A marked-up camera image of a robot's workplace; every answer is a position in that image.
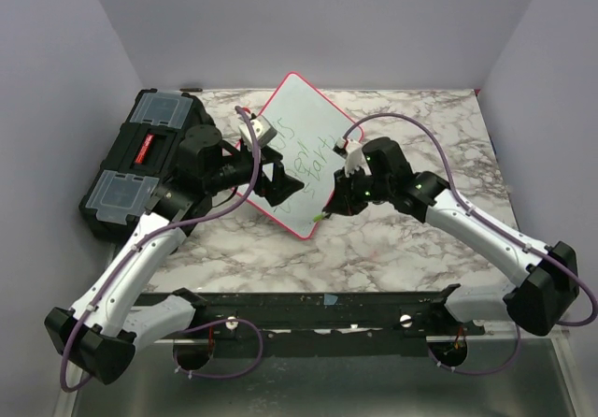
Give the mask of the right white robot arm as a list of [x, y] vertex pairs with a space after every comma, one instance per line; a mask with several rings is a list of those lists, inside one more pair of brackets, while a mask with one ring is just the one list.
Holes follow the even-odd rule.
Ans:
[[579, 294], [573, 281], [577, 255], [559, 241], [527, 237], [470, 203], [460, 205], [449, 183], [436, 174], [415, 173], [399, 144], [378, 137], [361, 145], [339, 138], [334, 150], [345, 160], [334, 173], [327, 214], [353, 216], [369, 204], [390, 203], [396, 211], [460, 240], [497, 267], [505, 280], [490, 286], [453, 285], [430, 311], [432, 328], [443, 335], [474, 320], [512, 321], [545, 336]]

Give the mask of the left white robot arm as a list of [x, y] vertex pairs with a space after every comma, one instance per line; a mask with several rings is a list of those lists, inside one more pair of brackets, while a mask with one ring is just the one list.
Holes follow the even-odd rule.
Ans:
[[286, 174], [281, 153], [270, 147], [277, 131], [265, 117], [240, 124], [239, 133], [235, 147], [214, 125], [191, 127], [176, 150], [173, 176], [152, 194], [133, 234], [100, 279], [69, 309], [49, 312], [44, 325], [62, 356], [65, 391], [73, 389], [66, 380], [69, 365], [111, 384], [155, 341], [176, 333], [195, 338], [206, 330], [205, 301], [186, 289], [139, 311], [133, 306], [197, 224], [238, 208], [233, 203], [213, 212], [216, 194], [244, 186], [243, 200], [257, 194], [274, 207], [303, 188], [303, 182]]

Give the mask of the pink framed whiteboard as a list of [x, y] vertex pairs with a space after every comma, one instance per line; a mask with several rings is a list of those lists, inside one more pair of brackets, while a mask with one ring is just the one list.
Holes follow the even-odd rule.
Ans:
[[304, 188], [276, 207], [257, 194], [248, 203], [296, 237], [309, 239], [333, 192], [334, 173], [344, 164], [333, 147], [353, 120], [296, 72], [287, 74], [260, 114], [278, 131], [269, 146], [283, 155], [285, 173]]

